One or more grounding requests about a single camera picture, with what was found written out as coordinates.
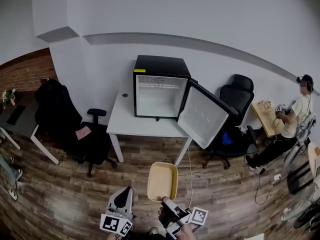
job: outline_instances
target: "man wearing white t-shirt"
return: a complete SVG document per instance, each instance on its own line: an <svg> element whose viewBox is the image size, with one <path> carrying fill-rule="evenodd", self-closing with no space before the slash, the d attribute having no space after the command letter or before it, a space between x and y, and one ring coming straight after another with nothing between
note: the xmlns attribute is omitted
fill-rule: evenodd
<svg viewBox="0 0 320 240"><path fill-rule="evenodd" d="M314 81L311 76L305 74L299 86L302 96L292 105L290 113L288 115L281 112L276 113L276 116L285 123L282 132L259 155L254 158L245 156L245 163L250 170L268 164L291 149L297 142L297 129L307 127L314 106L311 98Z"/></svg>

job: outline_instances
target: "yellow sticker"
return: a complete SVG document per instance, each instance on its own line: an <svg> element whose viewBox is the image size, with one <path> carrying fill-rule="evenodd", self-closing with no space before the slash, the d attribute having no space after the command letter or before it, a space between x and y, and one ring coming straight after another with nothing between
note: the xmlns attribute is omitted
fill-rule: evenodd
<svg viewBox="0 0 320 240"><path fill-rule="evenodd" d="M146 73L145 69L135 69L133 72Z"/></svg>

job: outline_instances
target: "blue object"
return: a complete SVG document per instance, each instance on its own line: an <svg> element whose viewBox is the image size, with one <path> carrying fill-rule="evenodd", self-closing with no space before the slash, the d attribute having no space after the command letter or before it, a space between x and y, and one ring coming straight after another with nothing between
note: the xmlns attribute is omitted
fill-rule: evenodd
<svg viewBox="0 0 320 240"><path fill-rule="evenodd" d="M232 141L232 139L230 139L228 133L225 132L225 133L223 134L223 136L222 136L222 144L223 144L223 145L230 145L230 144L232 144L232 143L234 143L234 142Z"/></svg>

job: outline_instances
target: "plastic container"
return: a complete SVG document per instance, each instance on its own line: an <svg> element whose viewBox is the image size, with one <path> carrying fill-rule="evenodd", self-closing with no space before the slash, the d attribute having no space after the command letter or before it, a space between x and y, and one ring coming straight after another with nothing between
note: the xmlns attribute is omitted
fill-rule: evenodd
<svg viewBox="0 0 320 240"><path fill-rule="evenodd" d="M163 197L172 201L178 190L178 169L171 163L155 162L151 165L147 196L151 201L161 202Z"/></svg>

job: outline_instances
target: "human hand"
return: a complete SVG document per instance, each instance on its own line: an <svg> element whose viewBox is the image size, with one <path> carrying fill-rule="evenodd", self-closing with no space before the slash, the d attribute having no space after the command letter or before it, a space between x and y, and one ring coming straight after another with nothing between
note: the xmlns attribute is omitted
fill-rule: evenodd
<svg viewBox="0 0 320 240"><path fill-rule="evenodd" d="M161 207L160 210L158 211L159 216L161 215L162 211L163 211L163 207ZM177 233L175 236L177 240L196 240L196 237L192 232L192 228L190 224L183 225L181 231Z"/></svg>

